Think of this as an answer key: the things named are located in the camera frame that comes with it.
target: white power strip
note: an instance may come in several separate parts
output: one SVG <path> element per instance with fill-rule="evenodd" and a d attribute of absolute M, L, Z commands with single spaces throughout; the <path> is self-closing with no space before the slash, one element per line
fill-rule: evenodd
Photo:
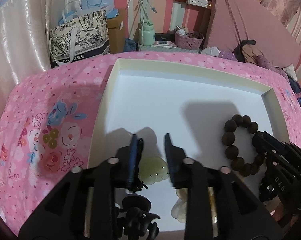
<path fill-rule="evenodd" d="M 209 1 L 207 1 L 207 0 L 187 0 L 186 3 L 190 4 L 190 5 L 197 5 L 197 6 L 207 8 Z"/>

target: plastic basket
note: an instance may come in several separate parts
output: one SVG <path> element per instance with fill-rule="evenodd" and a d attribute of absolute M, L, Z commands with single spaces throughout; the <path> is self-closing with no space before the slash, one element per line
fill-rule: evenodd
<path fill-rule="evenodd" d="M 177 47 L 181 49 L 193 49 L 193 50 L 199 49 L 200 44 L 202 44 L 203 42 L 204 36 L 201 33 L 195 31 L 189 31 L 189 33 L 195 34 L 200 38 L 196 39 L 196 38 L 183 37 L 175 33 L 175 43 Z"/>

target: bracelet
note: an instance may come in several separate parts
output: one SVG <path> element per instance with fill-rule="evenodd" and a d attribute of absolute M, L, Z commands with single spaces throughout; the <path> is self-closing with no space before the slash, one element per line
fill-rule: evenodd
<path fill-rule="evenodd" d="M 225 123 L 224 130 L 221 141 L 224 145 L 228 146 L 225 150 L 226 157 L 231 162 L 231 168 L 234 171 L 239 171 L 240 175 L 243 177 L 247 177 L 249 175 L 255 175 L 260 169 L 260 166 L 264 163 L 264 156 L 258 154 L 255 157 L 253 163 L 245 163 L 245 160 L 242 157 L 238 156 L 239 150 L 237 146 L 232 145 L 235 141 L 235 134 L 237 127 L 242 126 L 247 128 L 249 133 L 256 133 L 258 130 L 258 124 L 256 122 L 252 122 L 250 117 L 247 115 L 241 116 L 239 114 L 235 114 L 230 120 Z"/>

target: pink tablecloth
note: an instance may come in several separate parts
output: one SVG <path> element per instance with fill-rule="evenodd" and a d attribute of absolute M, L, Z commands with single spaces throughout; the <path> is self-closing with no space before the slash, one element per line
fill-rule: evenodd
<path fill-rule="evenodd" d="M 14 233 L 73 166 L 85 167 L 98 107 L 118 58 L 214 68 L 274 88 L 291 142 L 301 147 L 301 109 L 287 81 L 252 64 L 192 53 L 133 52 L 94 57 L 28 77 L 0 120 L 0 214 Z"/>

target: satin curtain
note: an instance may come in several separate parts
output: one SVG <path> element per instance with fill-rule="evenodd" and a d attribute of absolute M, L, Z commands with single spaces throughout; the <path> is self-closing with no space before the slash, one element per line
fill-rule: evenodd
<path fill-rule="evenodd" d="M 0 118 L 17 84 L 51 68 L 49 29 L 69 1 L 7 0 L 0 6 Z"/>

